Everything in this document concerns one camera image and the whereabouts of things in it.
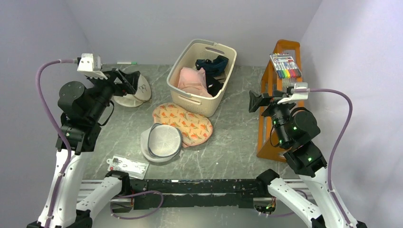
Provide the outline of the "tulip print mesh laundry bag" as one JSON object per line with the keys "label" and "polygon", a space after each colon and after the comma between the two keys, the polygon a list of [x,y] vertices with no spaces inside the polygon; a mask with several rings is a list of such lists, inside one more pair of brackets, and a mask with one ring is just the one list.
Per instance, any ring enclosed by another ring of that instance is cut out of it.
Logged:
{"label": "tulip print mesh laundry bag", "polygon": [[183,147],[203,144],[213,133],[213,125],[207,117],[189,112],[174,103],[158,105],[152,116],[155,123],[177,128],[182,134]]}

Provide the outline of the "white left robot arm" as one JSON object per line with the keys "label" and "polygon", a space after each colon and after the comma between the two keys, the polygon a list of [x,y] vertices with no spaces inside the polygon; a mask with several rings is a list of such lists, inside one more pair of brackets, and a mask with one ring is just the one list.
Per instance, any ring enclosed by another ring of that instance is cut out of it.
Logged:
{"label": "white left robot arm", "polygon": [[100,117],[113,104],[113,96],[136,91],[132,74],[114,68],[104,75],[103,79],[92,79],[91,88],[71,81],[59,91],[62,114],[61,123],[56,125],[55,173],[45,206],[39,218],[29,224],[30,228],[89,228],[113,197],[124,198],[132,193],[128,173],[109,171],[89,196],[77,201],[87,162],[102,128]]}

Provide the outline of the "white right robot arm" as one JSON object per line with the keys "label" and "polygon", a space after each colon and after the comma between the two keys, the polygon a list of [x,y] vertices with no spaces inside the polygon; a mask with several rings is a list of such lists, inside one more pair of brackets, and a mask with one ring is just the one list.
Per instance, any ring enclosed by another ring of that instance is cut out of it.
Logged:
{"label": "white right robot arm", "polygon": [[272,96],[250,91],[249,112],[266,107],[261,115],[271,118],[278,136],[277,147],[286,151],[287,164],[308,187],[315,203],[301,196],[272,169],[257,177],[257,192],[263,197],[271,195],[282,201],[309,228],[365,228],[366,224],[355,219],[340,199],[331,180],[331,164],[312,141],[321,132],[316,118],[292,100],[297,94],[306,97],[309,91],[275,91]]}

